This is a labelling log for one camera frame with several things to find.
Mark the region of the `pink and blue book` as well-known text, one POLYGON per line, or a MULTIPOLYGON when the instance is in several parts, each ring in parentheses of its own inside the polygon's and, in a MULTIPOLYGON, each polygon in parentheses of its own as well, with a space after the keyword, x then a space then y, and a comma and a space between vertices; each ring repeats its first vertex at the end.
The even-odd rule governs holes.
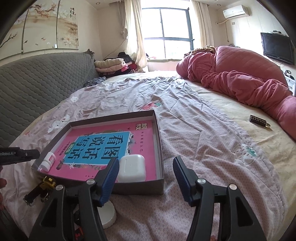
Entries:
POLYGON ((50 175, 85 181, 111 158, 139 154, 145 158, 146 180, 157 179, 152 120, 71 128, 51 151, 56 156, 50 175))

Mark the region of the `flower wall painting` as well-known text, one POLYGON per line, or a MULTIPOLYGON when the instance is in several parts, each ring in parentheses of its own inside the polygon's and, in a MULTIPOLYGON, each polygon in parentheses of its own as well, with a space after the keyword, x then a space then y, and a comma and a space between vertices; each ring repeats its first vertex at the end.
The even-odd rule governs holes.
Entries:
POLYGON ((36 1, 1 43, 1 59, 48 49, 79 49, 77 9, 72 1, 36 1))

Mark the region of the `black television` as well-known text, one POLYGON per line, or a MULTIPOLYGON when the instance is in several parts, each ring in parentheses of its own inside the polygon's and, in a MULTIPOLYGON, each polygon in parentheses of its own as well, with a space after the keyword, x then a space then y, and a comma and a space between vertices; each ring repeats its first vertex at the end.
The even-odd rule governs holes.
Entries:
POLYGON ((275 33, 260 33, 263 54, 289 65, 295 64, 293 45, 289 37, 275 33))

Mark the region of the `pink quilt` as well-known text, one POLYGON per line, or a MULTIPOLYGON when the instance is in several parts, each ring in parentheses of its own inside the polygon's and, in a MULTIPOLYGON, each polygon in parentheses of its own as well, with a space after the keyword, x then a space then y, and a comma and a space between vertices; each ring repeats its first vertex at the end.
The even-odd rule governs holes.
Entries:
POLYGON ((281 69, 261 55, 241 48, 206 45, 185 54, 176 71, 204 88, 260 108, 295 138, 295 97, 281 69))

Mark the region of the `stack of folded clothes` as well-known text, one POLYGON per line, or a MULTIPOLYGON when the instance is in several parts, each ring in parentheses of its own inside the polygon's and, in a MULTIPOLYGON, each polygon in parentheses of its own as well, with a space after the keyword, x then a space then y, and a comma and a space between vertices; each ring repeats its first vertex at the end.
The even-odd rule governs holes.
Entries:
POLYGON ((117 58, 94 61, 94 66, 99 76, 105 78, 136 73, 138 70, 135 61, 125 52, 120 52, 117 58))

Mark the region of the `window with dark frame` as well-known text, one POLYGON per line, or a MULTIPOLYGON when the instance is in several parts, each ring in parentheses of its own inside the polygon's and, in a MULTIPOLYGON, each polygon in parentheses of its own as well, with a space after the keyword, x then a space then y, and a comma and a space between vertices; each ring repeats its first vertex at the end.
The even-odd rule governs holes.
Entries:
POLYGON ((143 8, 142 30, 150 59, 182 59, 194 48, 188 8, 143 8))

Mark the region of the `small white pill bottle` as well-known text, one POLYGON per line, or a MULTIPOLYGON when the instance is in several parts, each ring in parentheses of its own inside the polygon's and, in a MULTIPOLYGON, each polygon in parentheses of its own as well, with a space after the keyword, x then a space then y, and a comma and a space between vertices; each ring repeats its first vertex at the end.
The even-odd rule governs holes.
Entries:
POLYGON ((52 152, 48 152, 45 158, 43 159, 43 161, 41 162, 40 168, 45 172, 49 172, 55 161, 56 161, 55 154, 52 152))

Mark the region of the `dark gold padlock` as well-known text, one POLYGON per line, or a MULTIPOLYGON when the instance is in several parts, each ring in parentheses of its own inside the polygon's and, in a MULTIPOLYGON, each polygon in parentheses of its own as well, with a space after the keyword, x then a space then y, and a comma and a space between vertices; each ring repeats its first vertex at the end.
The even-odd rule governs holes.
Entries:
POLYGON ((268 129, 269 131, 271 130, 271 125, 266 120, 257 116, 250 115, 249 122, 262 128, 268 129))

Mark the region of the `right beige curtain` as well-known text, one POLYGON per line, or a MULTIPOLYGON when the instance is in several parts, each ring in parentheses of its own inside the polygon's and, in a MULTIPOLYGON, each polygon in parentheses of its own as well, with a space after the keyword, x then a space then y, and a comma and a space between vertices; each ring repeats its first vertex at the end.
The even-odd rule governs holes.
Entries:
POLYGON ((201 45, 213 46, 214 38, 208 5, 199 1, 192 1, 192 5, 198 19, 201 45))

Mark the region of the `left beige curtain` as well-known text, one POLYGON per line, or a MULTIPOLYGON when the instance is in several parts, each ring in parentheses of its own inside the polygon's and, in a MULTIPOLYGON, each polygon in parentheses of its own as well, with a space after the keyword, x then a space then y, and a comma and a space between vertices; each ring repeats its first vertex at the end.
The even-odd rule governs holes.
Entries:
POLYGON ((122 25, 120 33, 126 40, 125 52, 135 61, 137 71, 144 72, 147 66, 147 56, 142 34, 141 1, 119 1, 118 10, 122 25))

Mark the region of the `white earbuds case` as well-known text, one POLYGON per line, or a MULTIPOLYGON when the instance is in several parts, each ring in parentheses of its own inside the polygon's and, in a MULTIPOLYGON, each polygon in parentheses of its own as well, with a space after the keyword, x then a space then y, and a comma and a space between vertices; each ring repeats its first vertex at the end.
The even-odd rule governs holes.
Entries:
POLYGON ((139 154, 126 155, 119 160, 119 183, 144 182, 146 180, 145 158, 139 154))

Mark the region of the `white round jar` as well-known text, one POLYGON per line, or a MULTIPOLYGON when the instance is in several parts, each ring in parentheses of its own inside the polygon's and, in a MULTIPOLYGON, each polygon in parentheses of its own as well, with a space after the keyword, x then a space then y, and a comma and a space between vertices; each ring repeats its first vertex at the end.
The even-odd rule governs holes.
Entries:
POLYGON ((116 210, 113 203, 108 201, 102 207, 98 207, 97 209, 103 229, 111 227, 116 221, 116 210))

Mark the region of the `beige curtain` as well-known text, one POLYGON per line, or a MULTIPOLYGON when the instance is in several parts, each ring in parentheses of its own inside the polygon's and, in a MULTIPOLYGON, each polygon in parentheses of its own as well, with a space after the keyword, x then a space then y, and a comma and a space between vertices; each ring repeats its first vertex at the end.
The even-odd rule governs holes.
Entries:
POLYGON ((199 1, 192 1, 192 5, 198 19, 201 45, 213 46, 214 38, 208 5, 199 1))
POLYGON ((126 40, 125 52, 135 61, 137 71, 144 72, 147 66, 147 56, 142 34, 141 1, 119 1, 118 10, 122 25, 120 33, 126 40))

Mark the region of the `white air conditioner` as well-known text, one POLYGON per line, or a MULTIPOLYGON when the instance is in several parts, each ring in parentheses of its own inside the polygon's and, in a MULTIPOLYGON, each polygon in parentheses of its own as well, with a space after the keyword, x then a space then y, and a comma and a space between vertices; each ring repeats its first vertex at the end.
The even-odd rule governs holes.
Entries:
POLYGON ((234 6, 223 11, 224 18, 236 18, 240 16, 249 16, 248 8, 244 5, 234 6))

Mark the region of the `yellow black wrist watch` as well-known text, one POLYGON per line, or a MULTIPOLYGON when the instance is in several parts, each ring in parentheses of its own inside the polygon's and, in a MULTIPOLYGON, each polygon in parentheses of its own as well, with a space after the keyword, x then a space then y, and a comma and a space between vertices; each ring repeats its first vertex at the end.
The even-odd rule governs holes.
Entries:
POLYGON ((24 202, 27 205, 32 206, 34 200, 37 197, 40 197, 41 202, 46 202, 49 199, 49 195, 56 187, 56 180, 52 177, 45 176, 43 180, 25 197, 23 198, 24 202))

